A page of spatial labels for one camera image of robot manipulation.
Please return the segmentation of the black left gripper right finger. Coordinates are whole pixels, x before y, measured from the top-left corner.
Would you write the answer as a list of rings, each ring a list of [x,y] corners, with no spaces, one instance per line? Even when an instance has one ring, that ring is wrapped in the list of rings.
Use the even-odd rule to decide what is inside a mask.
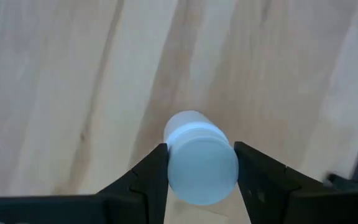
[[[357,182],[319,182],[240,141],[234,150],[251,224],[358,224]]]

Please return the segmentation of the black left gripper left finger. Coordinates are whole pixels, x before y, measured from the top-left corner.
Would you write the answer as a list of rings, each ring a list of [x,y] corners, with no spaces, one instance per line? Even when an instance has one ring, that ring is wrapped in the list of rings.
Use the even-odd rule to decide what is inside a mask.
[[[159,144],[96,194],[0,197],[0,224],[163,224],[167,165]]]

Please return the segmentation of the white plastic pill bottle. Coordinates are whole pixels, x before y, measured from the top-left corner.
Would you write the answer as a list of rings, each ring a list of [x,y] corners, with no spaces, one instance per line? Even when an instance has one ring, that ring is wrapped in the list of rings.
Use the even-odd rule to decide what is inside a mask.
[[[212,205],[234,190],[238,158],[223,131],[205,115],[194,110],[173,115],[163,141],[168,147],[168,182],[180,200]]]

